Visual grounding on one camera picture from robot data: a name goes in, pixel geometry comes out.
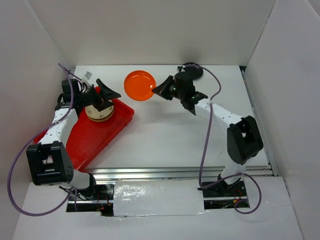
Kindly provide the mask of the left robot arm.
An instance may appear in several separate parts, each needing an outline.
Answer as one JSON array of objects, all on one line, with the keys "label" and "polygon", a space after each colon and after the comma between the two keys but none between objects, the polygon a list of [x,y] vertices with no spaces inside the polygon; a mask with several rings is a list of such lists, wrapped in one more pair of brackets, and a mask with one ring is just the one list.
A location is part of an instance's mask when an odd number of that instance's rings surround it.
[{"label": "left robot arm", "polygon": [[101,112],[113,107],[113,100],[121,97],[100,79],[96,83],[99,90],[91,85],[82,92],[77,79],[61,82],[62,93],[57,100],[52,126],[37,144],[26,149],[34,185],[73,187],[77,194],[88,200],[97,197],[99,187],[95,178],[91,173],[75,170],[66,150],[68,138],[84,107],[93,106]]}]

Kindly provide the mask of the black plate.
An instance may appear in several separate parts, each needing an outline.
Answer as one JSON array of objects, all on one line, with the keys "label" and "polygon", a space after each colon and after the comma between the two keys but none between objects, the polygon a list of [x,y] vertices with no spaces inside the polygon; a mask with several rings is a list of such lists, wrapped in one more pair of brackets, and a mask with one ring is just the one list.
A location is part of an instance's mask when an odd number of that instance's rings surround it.
[{"label": "black plate", "polygon": [[199,80],[204,74],[204,70],[200,65],[193,62],[185,63],[183,69],[191,76],[193,81]]}]

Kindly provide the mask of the orange plate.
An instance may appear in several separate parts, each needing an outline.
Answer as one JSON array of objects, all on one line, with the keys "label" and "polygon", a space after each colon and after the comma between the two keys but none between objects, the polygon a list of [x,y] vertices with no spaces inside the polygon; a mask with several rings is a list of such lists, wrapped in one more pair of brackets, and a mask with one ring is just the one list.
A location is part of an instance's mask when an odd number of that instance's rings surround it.
[{"label": "orange plate", "polygon": [[129,98],[144,102],[154,95],[152,90],[156,87],[156,80],[147,71],[134,70],[125,77],[123,86]]}]

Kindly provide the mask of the beige plate with motifs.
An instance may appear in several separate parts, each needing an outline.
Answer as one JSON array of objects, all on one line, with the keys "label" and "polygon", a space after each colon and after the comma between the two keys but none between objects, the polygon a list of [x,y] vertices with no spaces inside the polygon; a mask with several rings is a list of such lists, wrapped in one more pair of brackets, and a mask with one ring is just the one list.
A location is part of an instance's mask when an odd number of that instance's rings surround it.
[{"label": "beige plate with motifs", "polygon": [[107,107],[101,111],[97,110],[93,105],[85,107],[85,113],[88,117],[95,120],[100,120],[108,117],[114,111],[114,106]]}]

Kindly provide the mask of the yellow brown patterned plate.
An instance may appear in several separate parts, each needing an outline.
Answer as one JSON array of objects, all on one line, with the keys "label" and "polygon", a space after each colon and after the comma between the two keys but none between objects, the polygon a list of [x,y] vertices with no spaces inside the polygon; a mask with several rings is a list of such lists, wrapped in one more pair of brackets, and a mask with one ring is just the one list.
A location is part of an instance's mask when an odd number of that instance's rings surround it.
[{"label": "yellow brown patterned plate", "polygon": [[91,121],[94,121],[94,122],[97,122],[97,123],[101,123],[101,122],[105,122],[107,121],[108,119],[110,119],[113,115],[112,114],[109,114],[108,116],[106,117],[103,117],[103,118],[100,118],[100,119],[95,119],[95,118],[92,118],[90,116],[87,116]]}]

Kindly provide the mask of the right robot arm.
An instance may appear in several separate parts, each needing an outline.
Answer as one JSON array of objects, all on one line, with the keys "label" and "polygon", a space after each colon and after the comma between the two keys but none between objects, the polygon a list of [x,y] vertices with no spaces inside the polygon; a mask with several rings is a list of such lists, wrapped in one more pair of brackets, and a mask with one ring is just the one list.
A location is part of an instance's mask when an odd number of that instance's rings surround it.
[{"label": "right robot arm", "polygon": [[255,118],[234,114],[213,103],[202,92],[196,90],[192,77],[187,72],[169,76],[152,92],[165,100],[178,99],[182,106],[195,116],[208,121],[207,133],[212,126],[218,127],[226,135],[226,165],[217,180],[204,185],[199,183],[200,191],[217,189],[223,196],[229,196],[239,184],[246,163],[254,158],[264,147],[263,140]]}]

